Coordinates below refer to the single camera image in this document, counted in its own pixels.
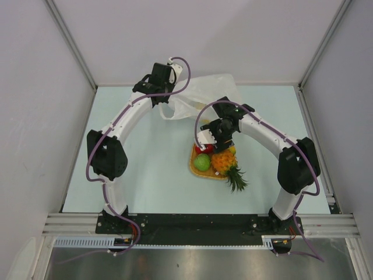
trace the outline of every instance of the white table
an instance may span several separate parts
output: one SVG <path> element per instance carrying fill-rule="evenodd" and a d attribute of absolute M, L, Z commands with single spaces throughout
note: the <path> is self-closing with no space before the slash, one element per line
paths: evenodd
<path fill-rule="evenodd" d="M 85 137 L 100 130 L 128 101 L 131 87 L 100 87 L 87 124 Z M 244 103 L 267 121 L 298 138 L 307 136 L 300 108 L 291 86 L 240 86 Z M 277 159 L 248 136 L 233 136 L 237 159 L 249 186 L 231 193 L 225 181 L 194 176 L 189 171 L 193 144 L 191 119 L 166 121 L 157 108 L 133 129 L 124 150 L 129 163 L 123 190 L 133 213 L 266 214 L 280 191 Z M 84 138 L 73 171 L 63 212 L 100 212 L 103 196 L 100 183 L 85 178 L 87 145 Z M 302 214 L 329 214 L 323 188 L 318 197 L 306 196 Z"/>

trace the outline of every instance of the yellow fruit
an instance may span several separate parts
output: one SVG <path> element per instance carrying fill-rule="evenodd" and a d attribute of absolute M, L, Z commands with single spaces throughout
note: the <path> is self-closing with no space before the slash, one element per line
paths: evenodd
<path fill-rule="evenodd" d="M 211 164 L 220 174 L 228 176 L 232 192 L 236 187 L 237 190 L 242 191 L 247 186 L 246 181 L 242 179 L 242 173 L 237 168 L 237 159 L 229 149 L 213 154 Z"/>
<path fill-rule="evenodd" d="M 234 147 L 234 146 L 230 146 L 230 147 L 228 148 L 228 150 L 230 150 L 231 153 L 232 153 L 233 155 L 235 155 L 236 151 L 235 151 L 235 147 Z"/>

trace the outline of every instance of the wall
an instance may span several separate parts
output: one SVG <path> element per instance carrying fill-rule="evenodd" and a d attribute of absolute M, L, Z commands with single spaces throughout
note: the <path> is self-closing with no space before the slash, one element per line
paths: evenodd
<path fill-rule="evenodd" d="M 341 2 L 56 0 L 100 86 L 133 85 L 172 55 L 193 76 L 298 83 Z"/>
<path fill-rule="evenodd" d="M 0 4 L 0 279 L 61 206 L 94 93 L 41 0 Z"/>
<path fill-rule="evenodd" d="M 337 199 L 373 260 L 373 2 L 354 1 L 305 85 Z"/>

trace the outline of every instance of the purple cable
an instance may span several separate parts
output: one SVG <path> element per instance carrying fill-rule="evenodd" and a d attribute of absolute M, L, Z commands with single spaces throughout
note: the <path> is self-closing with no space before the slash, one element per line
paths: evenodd
<path fill-rule="evenodd" d="M 308 194 L 308 195 L 312 195 L 312 196 L 317 196 L 320 194 L 320 185 L 319 185 L 319 181 L 317 180 L 317 176 L 315 174 L 315 171 L 314 169 L 312 168 L 311 166 L 311 163 L 309 162 L 309 160 L 307 159 L 306 155 L 304 154 L 304 152 L 293 142 L 291 141 L 290 139 L 288 139 L 284 134 L 282 134 L 280 131 L 278 131 L 277 129 L 275 129 L 274 127 L 272 127 L 271 125 L 261 121 L 261 119 L 259 119 L 256 115 L 254 115 L 252 112 L 250 112 L 247 108 L 245 108 L 244 106 L 236 103 L 236 102 L 233 102 L 233 101 L 228 101 L 228 100 L 218 100 L 218 101 L 214 101 L 214 102 L 211 102 L 209 104 L 207 104 L 198 114 L 197 116 L 197 119 L 196 119 L 196 122 L 195 122 L 195 125 L 194 125 L 194 138 L 195 138 L 195 141 L 196 141 L 196 144 L 198 145 L 198 147 L 201 148 L 201 145 L 200 143 L 198 142 L 198 137 L 197 137 L 197 133 L 198 133 L 198 121 L 201 117 L 201 115 L 203 114 L 203 112 L 210 106 L 214 105 L 214 104 L 218 104 L 218 103 L 228 103 L 228 104 L 233 104 L 241 109 L 243 109 L 246 113 L 248 113 L 249 116 L 251 116 L 255 121 L 257 122 L 260 122 L 264 127 L 268 128 L 269 130 L 271 130 L 272 132 L 274 132 L 275 134 L 277 134 L 279 137 L 281 137 L 284 141 L 288 142 L 291 146 L 293 146 L 297 152 L 301 155 L 301 157 L 304 159 L 305 163 L 307 164 L 311 174 L 312 174 L 312 178 L 314 179 L 314 182 L 315 182 L 315 185 L 316 185 L 316 192 L 315 193 L 312 193 L 312 192 L 308 192 L 308 191 L 303 191 L 301 196 L 299 197 L 299 200 L 297 202 L 297 204 L 295 205 L 294 207 L 294 210 L 293 210 L 293 219 L 294 219 L 294 223 L 295 223 L 295 226 L 297 227 L 298 231 L 300 232 L 303 240 L 306 242 L 306 244 L 308 245 L 308 247 L 311 249 L 311 251 L 315 254 L 315 255 L 312 255 L 312 254 L 309 254 L 309 253 L 305 253 L 305 252 L 293 252 L 291 254 L 296 254 L 296 255 L 307 255 L 307 256 L 311 256 L 313 258 L 316 258 L 318 259 L 319 261 L 321 262 L 324 262 L 324 259 L 316 252 L 316 250 L 314 249 L 313 245 L 305 238 L 303 232 L 301 231 L 300 227 L 298 226 L 298 222 L 296 220 L 296 210 L 298 209 L 301 201 L 303 200 L 303 196 L 305 194 Z"/>
<path fill-rule="evenodd" d="M 141 97 L 138 97 L 136 98 L 134 101 L 132 101 L 132 104 L 134 103 L 137 103 L 138 101 L 142 100 L 142 99 L 145 99 L 145 98 L 151 98 L 151 97 L 160 97 L 160 96 L 171 96 L 171 95 L 176 95 L 178 93 L 181 93 L 182 91 L 184 91 L 188 85 L 189 85 L 189 82 L 191 81 L 191 67 L 189 66 L 188 62 L 183 59 L 182 57 L 172 57 L 171 60 L 181 60 L 182 62 L 185 63 L 186 67 L 188 68 L 188 79 L 186 80 L 186 84 L 179 90 L 175 91 L 175 92 L 171 92 L 171 93 L 153 93 L 153 94 L 144 94 L 143 96 Z M 118 115 L 118 117 L 114 120 L 114 122 L 112 123 L 112 127 L 114 128 L 117 123 L 119 122 L 119 120 L 124 116 L 124 114 L 131 108 L 131 105 L 127 105 L 122 111 L 121 113 Z M 136 227 L 136 230 L 138 232 L 138 236 L 136 238 L 136 240 L 130 245 L 128 246 L 124 251 L 121 251 L 120 253 L 117 253 L 117 255 L 121 255 L 125 252 L 127 252 L 129 249 L 131 249 L 134 245 L 136 245 L 139 240 L 140 240 L 140 236 L 141 236 L 141 232 L 140 232 L 140 227 L 137 223 L 135 223 L 134 221 L 130 220 L 130 219 L 127 219 L 121 215 L 119 215 L 118 213 L 116 213 L 116 211 L 111 207 L 109 201 L 108 201 L 108 198 L 107 198 L 107 194 L 106 194 L 106 184 L 105 184 L 105 180 L 104 179 L 101 179 L 101 178 L 91 178 L 89 176 L 89 167 L 91 165 L 91 162 L 92 162 L 92 159 L 93 159 L 93 156 L 94 154 L 97 152 L 98 150 L 98 147 L 101 145 L 101 143 L 103 142 L 103 140 L 105 139 L 105 137 L 110 133 L 110 131 L 112 130 L 112 128 L 109 128 L 108 130 L 106 130 L 106 132 L 101 136 L 101 138 L 97 141 L 96 145 L 94 146 L 94 148 L 92 149 L 92 152 L 91 154 L 89 155 L 88 157 L 88 162 L 87 162 L 87 165 L 86 165 L 86 178 L 88 181 L 90 182 L 101 182 L 103 184 L 103 196 L 104 196 L 104 200 L 105 200 L 105 203 L 107 204 L 108 208 L 110 209 L 110 211 L 115 215 L 117 216 L 118 218 L 126 221 L 126 222 L 129 222 L 131 224 L 134 225 L 134 227 Z M 61 261 L 61 262 L 58 262 L 57 264 L 64 264 L 64 263 L 68 263 L 70 261 L 73 261 L 73 260 L 77 260 L 79 258 L 82 258 L 82 257 L 85 257 L 85 256 L 89 256 L 91 254 L 94 254 L 94 253 L 102 253 L 102 252 L 107 252 L 107 250 L 94 250 L 94 251 L 91 251 L 91 252 L 88 252 L 88 253 L 85 253 L 85 254 L 82 254 L 82 255 L 78 255 L 74 258 L 70 258 L 68 260 L 65 260 L 65 261 Z"/>

